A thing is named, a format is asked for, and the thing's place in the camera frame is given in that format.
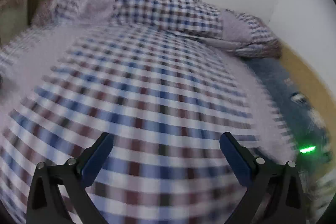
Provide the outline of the blue plush pillow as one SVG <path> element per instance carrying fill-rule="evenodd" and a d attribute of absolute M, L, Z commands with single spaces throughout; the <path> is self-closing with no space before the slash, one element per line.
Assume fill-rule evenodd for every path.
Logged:
<path fill-rule="evenodd" d="M 260 79 L 280 110 L 288 127 L 285 135 L 295 147 L 298 164 L 312 169 L 330 163 L 333 152 L 326 126 L 314 116 L 315 109 L 280 61 L 263 58 L 245 59 L 244 62 Z"/>

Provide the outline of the checkered patchwork bed sheet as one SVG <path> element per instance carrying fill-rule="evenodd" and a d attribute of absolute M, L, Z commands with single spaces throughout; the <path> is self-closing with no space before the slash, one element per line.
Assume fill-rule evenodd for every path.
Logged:
<path fill-rule="evenodd" d="M 139 25 L 51 24 L 1 50 L 1 202 L 25 223 L 37 163 L 114 147 L 92 201 L 109 223 L 223 223 L 244 194 L 219 148 L 230 132 L 295 158 L 280 111 L 248 67 L 201 42 Z"/>

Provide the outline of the beige fabric bag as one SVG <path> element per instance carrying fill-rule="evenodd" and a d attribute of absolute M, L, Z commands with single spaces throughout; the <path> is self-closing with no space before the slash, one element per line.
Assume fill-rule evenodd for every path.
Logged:
<path fill-rule="evenodd" d="M 27 25 L 27 0 L 1 0 L 1 47 Z"/>

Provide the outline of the checkered folded quilt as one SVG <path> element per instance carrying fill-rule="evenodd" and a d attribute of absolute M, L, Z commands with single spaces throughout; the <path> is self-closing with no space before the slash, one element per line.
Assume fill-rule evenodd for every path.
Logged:
<path fill-rule="evenodd" d="M 238 57 L 281 57 L 279 39 L 260 18 L 202 0 L 43 0 L 32 24 L 51 22 L 142 24 Z"/>

